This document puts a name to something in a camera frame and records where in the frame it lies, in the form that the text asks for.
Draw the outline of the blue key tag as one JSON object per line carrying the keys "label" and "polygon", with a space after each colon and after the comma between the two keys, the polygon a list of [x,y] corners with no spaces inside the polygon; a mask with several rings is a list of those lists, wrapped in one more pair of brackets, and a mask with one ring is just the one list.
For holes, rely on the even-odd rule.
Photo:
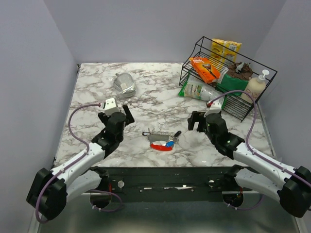
{"label": "blue key tag", "polygon": [[168,141],[166,144],[165,144],[165,146],[166,147],[168,147],[168,148],[173,148],[173,146],[174,146],[174,141]]}

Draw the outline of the red carabiner keyring with chain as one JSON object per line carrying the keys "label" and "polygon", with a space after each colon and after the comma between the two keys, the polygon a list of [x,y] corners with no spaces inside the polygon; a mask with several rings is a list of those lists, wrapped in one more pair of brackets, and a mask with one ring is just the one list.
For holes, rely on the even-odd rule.
{"label": "red carabiner keyring with chain", "polygon": [[178,141],[178,137],[174,137],[172,132],[164,132],[164,131],[149,131],[151,134],[149,136],[145,136],[150,143],[150,147],[157,151],[167,152],[172,151],[173,148],[168,148],[165,144],[168,141],[174,141],[174,145]]}

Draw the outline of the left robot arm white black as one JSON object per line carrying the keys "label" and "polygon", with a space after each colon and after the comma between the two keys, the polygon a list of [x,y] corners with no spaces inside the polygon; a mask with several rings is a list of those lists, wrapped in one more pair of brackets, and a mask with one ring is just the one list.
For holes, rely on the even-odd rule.
{"label": "left robot arm white black", "polygon": [[64,164],[51,170],[42,168],[36,173],[26,201],[34,207],[39,223],[56,218],[70,200],[84,192],[120,198],[112,193],[108,175],[94,164],[118,148],[124,139],[124,128],[135,120],[127,105],[123,105],[122,111],[113,103],[99,103],[98,106],[103,108],[98,117],[105,128],[90,143],[79,138],[86,148]]}

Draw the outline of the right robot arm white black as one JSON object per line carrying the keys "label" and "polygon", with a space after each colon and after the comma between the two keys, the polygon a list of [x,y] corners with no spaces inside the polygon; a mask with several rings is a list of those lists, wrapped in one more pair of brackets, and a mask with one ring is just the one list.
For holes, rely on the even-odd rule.
{"label": "right robot arm white black", "polygon": [[188,129],[205,133],[215,149],[223,156],[239,161],[250,169],[236,167],[224,177],[224,186],[229,190],[237,187],[257,191],[276,200],[294,217],[302,218],[311,208],[311,172],[304,166],[286,165],[256,150],[241,137],[228,131],[220,113],[206,115],[192,112]]}

